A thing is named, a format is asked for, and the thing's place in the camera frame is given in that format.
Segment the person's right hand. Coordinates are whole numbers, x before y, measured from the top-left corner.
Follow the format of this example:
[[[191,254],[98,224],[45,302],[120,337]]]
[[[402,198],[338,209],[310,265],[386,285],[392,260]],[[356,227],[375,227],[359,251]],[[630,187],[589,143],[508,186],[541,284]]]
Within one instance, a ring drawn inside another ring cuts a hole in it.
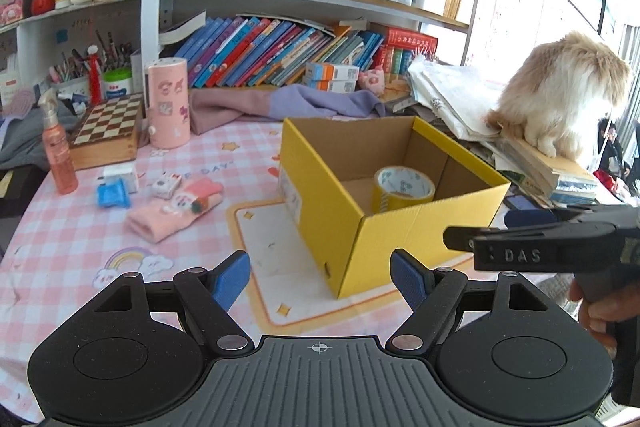
[[[568,299],[582,303],[578,313],[578,322],[611,353],[617,350],[617,341],[608,333],[608,324],[633,319],[638,317],[640,312],[639,282],[620,288],[592,303],[586,298],[580,285],[573,281],[568,291]]]

